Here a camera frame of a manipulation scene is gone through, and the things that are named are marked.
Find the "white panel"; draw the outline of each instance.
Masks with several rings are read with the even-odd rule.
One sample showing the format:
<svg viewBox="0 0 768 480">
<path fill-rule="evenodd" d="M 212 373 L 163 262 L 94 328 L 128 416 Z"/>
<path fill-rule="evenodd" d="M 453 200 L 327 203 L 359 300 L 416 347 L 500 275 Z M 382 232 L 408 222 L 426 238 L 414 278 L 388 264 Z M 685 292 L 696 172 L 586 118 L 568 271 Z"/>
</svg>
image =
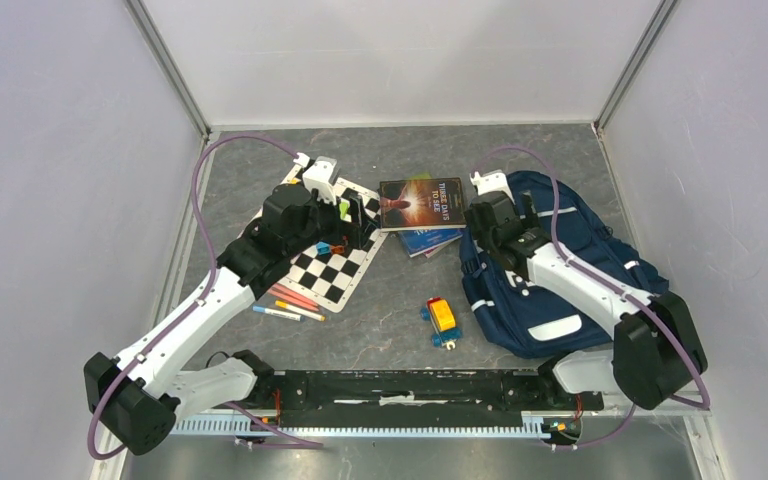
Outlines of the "white panel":
<svg viewBox="0 0 768 480">
<path fill-rule="evenodd" d="M 682 2 L 607 129 L 644 256 L 694 314 L 720 452 L 768 478 L 768 3 Z"/>
<path fill-rule="evenodd" d="M 148 0 L 215 125 L 594 119 L 657 0 Z"/>
<path fill-rule="evenodd" d="M 122 2 L 0 1 L 0 479 L 89 475 L 82 368 L 147 330 L 199 143 Z"/>
</svg>

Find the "toy car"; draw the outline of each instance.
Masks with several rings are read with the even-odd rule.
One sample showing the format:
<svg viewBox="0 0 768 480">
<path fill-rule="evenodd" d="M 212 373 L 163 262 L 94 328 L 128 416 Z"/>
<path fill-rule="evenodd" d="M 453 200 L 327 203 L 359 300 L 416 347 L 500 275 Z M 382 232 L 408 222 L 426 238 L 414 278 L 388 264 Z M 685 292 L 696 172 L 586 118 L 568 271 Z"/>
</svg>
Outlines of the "toy car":
<svg viewBox="0 0 768 480">
<path fill-rule="evenodd" d="M 435 347 L 445 347 L 446 350 L 455 348 L 455 341 L 461 338 L 462 334 L 447 301 L 439 297 L 432 298 L 422 307 L 420 315 L 423 320 L 430 321 L 434 326 L 431 343 Z"/>
</svg>

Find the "chess board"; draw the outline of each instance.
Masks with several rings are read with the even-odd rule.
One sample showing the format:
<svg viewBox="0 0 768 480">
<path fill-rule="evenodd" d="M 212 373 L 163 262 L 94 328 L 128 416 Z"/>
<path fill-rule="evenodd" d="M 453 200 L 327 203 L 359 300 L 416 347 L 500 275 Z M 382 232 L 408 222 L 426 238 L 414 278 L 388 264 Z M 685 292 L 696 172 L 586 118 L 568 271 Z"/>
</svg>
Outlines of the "chess board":
<svg viewBox="0 0 768 480">
<path fill-rule="evenodd" d="M 301 176 L 302 169 L 296 165 L 281 183 L 290 183 L 293 179 L 301 181 Z M 334 189 L 335 193 L 342 198 L 348 198 L 352 192 L 358 193 L 370 218 L 376 223 L 380 220 L 380 206 L 376 192 L 344 178 L 337 179 Z M 386 238 L 386 233 L 375 230 L 362 248 L 346 247 L 341 255 L 317 255 L 316 246 L 310 247 L 292 260 L 290 273 L 278 283 L 313 300 L 327 310 L 340 312 L 346 306 Z"/>
</svg>

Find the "backpack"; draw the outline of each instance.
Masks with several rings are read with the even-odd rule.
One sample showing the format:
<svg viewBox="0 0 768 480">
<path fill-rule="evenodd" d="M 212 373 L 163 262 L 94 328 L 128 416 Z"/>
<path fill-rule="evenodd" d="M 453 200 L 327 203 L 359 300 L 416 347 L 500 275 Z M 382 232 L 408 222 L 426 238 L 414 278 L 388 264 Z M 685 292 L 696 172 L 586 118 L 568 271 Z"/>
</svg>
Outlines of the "backpack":
<svg viewBox="0 0 768 480">
<path fill-rule="evenodd" d="M 507 176 L 516 208 L 524 215 L 522 193 L 530 192 L 541 226 L 548 232 L 554 195 L 549 177 L 519 171 Z M 661 294 L 669 282 L 571 188 L 558 182 L 558 239 L 582 260 L 628 285 Z M 467 229 L 460 245 L 463 288 L 488 341 L 523 358 L 541 358 L 601 345 L 608 333 L 558 295 L 505 271 L 479 251 Z"/>
</svg>

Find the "purple cable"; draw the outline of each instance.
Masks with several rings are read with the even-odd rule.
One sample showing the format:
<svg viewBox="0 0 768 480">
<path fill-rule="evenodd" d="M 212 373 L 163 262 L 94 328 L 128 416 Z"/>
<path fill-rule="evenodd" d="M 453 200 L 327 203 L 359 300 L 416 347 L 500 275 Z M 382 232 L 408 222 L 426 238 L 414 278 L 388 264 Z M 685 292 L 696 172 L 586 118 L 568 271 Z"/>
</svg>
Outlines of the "purple cable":
<svg viewBox="0 0 768 480">
<path fill-rule="evenodd" d="M 690 372 L 690 376 L 693 377 L 693 382 L 696 384 L 696 387 L 699 389 L 699 395 L 702 397 L 701 402 L 697 402 L 695 400 L 690 400 L 688 398 L 679 397 L 677 395 L 670 396 L 671 399 L 683 403 L 685 405 L 690 405 L 692 407 L 697 407 L 703 410 L 707 410 L 711 406 L 711 397 L 708 393 L 708 388 L 705 386 L 705 382 L 702 381 L 702 376 L 699 374 L 699 370 L 696 369 L 696 366 L 693 364 L 693 361 L 690 359 L 690 355 L 687 354 L 687 352 L 684 350 L 684 348 L 681 346 L 681 343 L 678 341 L 678 338 L 673 334 L 672 331 L 670 331 L 669 327 L 660 319 L 658 316 L 653 312 L 646 304 L 638 300 L 637 298 L 633 296 L 626 296 L 623 295 L 623 290 L 620 287 L 615 286 L 611 282 L 605 280 L 602 278 L 601 275 L 598 275 L 596 272 L 590 270 L 589 268 L 585 267 L 584 265 L 576 262 L 574 259 L 570 260 L 569 256 L 564 252 L 564 250 L 561 248 L 561 242 L 558 240 L 558 210 L 560 210 L 560 204 L 561 204 L 561 194 L 560 190 L 558 189 L 558 180 L 557 180 L 557 173 L 555 172 L 554 167 L 552 167 L 552 164 L 549 163 L 546 159 L 543 158 L 542 155 L 537 153 L 536 151 L 527 148 L 522 147 L 519 145 L 503 145 L 501 147 L 496 147 L 490 152 L 488 152 L 484 157 L 478 161 L 478 163 L 473 167 L 474 172 L 478 172 L 478 170 L 482 167 L 484 167 L 488 161 L 490 161 L 493 157 L 495 157 L 497 154 L 501 152 L 506 151 L 514 151 L 514 152 L 522 152 L 527 153 L 537 159 L 538 162 L 540 162 L 543 165 L 543 168 L 546 169 L 546 172 L 549 175 L 549 180 L 552 182 L 552 193 L 554 195 L 554 202 L 552 205 L 552 221 L 550 225 L 550 233 L 552 236 L 552 245 L 555 247 L 555 251 L 558 252 L 558 255 L 561 256 L 561 258 L 564 260 L 564 262 L 570 264 L 575 268 L 576 270 L 584 273 L 588 277 L 595 280 L 600 285 L 604 286 L 608 290 L 620 295 L 624 300 L 627 300 L 631 302 L 632 305 L 639 308 L 640 311 L 644 313 L 647 317 L 649 317 L 650 320 L 652 320 L 652 323 L 655 324 L 656 327 L 658 327 L 658 330 L 661 331 L 661 333 L 664 335 L 664 338 L 667 339 L 668 342 L 670 342 L 670 345 L 676 350 L 678 353 L 679 358 L 681 358 L 682 363 L 684 363 L 684 366 L 687 367 L 687 370 Z M 602 443 L 605 440 L 608 440 L 609 438 L 613 438 L 620 432 L 622 432 L 625 427 L 628 425 L 631 417 L 634 415 L 635 407 L 632 406 L 631 410 L 629 410 L 628 415 L 625 419 L 623 419 L 622 423 L 620 423 L 619 427 L 617 427 L 616 430 L 611 432 L 610 434 L 596 439 L 589 442 L 585 442 L 583 444 L 578 445 L 578 448 L 585 447 L 585 446 L 592 446 L 592 445 L 598 445 Z"/>
<path fill-rule="evenodd" d="M 273 434 L 275 434 L 278 437 L 286 438 L 287 440 L 290 440 L 292 442 L 295 442 L 294 444 L 287 444 L 287 443 L 255 443 L 252 444 L 252 447 L 254 448 L 273 448 L 273 449 L 287 449 L 287 448 L 295 448 L 295 449 L 301 449 L 301 448 L 310 448 L 310 449 L 316 449 L 316 448 L 322 448 L 323 445 L 319 442 L 311 442 L 310 440 L 305 440 L 303 438 L 294 437 L 290 434 L 284 433 L 281 430 L 278 430 L 277 428 L 273 427 L 272 425 L 269 425 L 268 423 L 265 423 L 261 421 L 256 416 L 252 415 L 246 409 L 243 407 L 237 405 L 234 402 L 227 402 L 224 404 L 226 407 L 233 408 L 234 410 L 242 413 L 243 415 L 247 416 L 249 420 L 259 425 L 261 428 L 266 429 Z"/>
<path fill-rule="evenodd" d="M 222 140 L 219 140 L 218 142 L 214 143 L 213 145 L 207 147 L 204 152 L 202 152 L 201 156 L 198 159 L 198 162 L 196 162 L 196 166 L 193 169 L 193 178 L 192 182 L 190 184 L 190 203 L 193 207 L 193 216 L 196 219 L 196 224 L 198 224 L 199 232 L 201 233 L 202 238 L 204 239 L 204 243 L 207 245 L 207 251 L 209 258 L 212 259 L 210 262 L 210 273 L 208 274 L 207 278 L 207 285 L 205 285 L 204 290 L 202 293 L 198 296 L 198 299 L 196 302 L 192 303 L 189 307 L 187 307 L 186 310 L 181 312 L 180 315 L 178 315 L 175 320 L 169 323 L 169 325 L 166 326 L 163 330 L 160 331 L 160 333 L 157 334 L 156 337 L 154 337 L 150 342 L 146 344 L 145 347 L 143 347 L 142 350 L 140 350 L 140 353 L 144 356 L 147 356 L 151 350 L 157 346 L 158 343 L 160 343 L 164 338 L 166 338 L 167 335 L 169 335 L 170 332 L 175 330 L 175 328 L 181 324 L 187 317 L 190 316 L 193 311 L 198 307 L 198 301 L 202 301 L 210 294 L 210 290 L 213 288 L 213 285 L 216 283 L 216 276 L 217 276 L 217 269 L 216 269 L 216 263 L 213 261 L 213 259 L 216 259 L 216 251 L 213 248 L 213 242 L 210 241 L 210 236 L 207 234 L 207 226 L 204 222 L 204 217 L 202 217 L 201 214 L 201 208 L 199 208 L 198 205 L 198 180 L 199 175 L 201 174 L 202 167 L 204 166 L 204 163 L 207 161 L 208 157 L 210 157 L 210 154 L 213 153 L 214 150 L 221 147 L 222 145 L 225 145 L 228 142 L 238 140 L 240 138 L 248 138 L 252 140 L 260 140 L 261 142 L 266 142 L 276 148 L 279 148 L 286 152 L 288 155 L 290 155 L 293 158 L 298 158 L 299 152 L 290 148 L 289 146 L 271 139 L 265 135 L 260 135 L 257 133 L 238 133 L 235 135 L 228 136 L 226 138 L 223 138 Z M 128 363 L 127 366 L 119 373 L 119 375 L 116 376 L 115 379 L 113 379 L 113 382 L 110 383 L 110 385 L 107 387 L 107 389 L 104 391 L 104 394 L 101 396 L 101 399 L 98 402 L 98 406 L 95 407 L 95 410 L 93 411 L 92 420 L 90 420 L 90 428 L 87 432 L 87 450 L 90 452 L 90 456 L 92 456 L 96 460 L 107 460 L 110 458 L 115 457 L 119 453 L 122 452 L 122 450 L 125 449 L 124 445 L 120 445 L 119 447 L 115 448 L 114 450 L 107 452 L 107 453 L 101 453 L 98 451 L 98 449 L 95 446 L 95 435 L 96 430 L 98 430 L 98 423 L 101 420 L 101 413 L 104 411 L 104 408 L 107 407 L 107 403 L 110 401 L 110 397 L 113 395 L 113 392 L 116 391 L 116 389 L 119 387 L 119 385 L 122 383 L 122 381 L 125 379 L 125 377 L 128 376 L 131 371 L 134 370 L 134 368 L 137 367 L 137 359 L 131 360 L 130 363 Z"/>
</svg>

